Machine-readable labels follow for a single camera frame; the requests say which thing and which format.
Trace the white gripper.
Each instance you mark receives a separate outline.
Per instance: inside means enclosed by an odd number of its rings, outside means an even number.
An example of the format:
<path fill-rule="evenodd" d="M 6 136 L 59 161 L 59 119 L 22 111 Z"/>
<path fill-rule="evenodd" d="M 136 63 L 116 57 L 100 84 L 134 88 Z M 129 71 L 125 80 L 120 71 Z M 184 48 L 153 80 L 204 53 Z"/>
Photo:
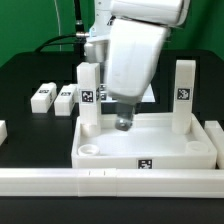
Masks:
<path fill-rule="evenodd" d="M 108 95 L 118 101 L 115 128 L 132 127 L 135 106 L 156 71 L 169 29 L 133 20 L 116 19 L 110 32 L 105 74 Z"/>

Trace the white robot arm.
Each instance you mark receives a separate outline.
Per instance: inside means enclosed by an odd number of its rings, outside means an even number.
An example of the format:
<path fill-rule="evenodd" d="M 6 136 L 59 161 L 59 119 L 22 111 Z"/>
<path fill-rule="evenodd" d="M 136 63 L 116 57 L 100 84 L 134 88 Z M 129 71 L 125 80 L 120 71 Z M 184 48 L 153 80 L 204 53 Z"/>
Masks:
<path fill-rule="evenodd" d="M 191 0 L 95 0 L 95 23 L 84 45 L 87 61 L 105 65 L 117 100 L 115 127 L 131 128 L 136 104 L 152 81 L 172 28 L 186 20 Z"/>

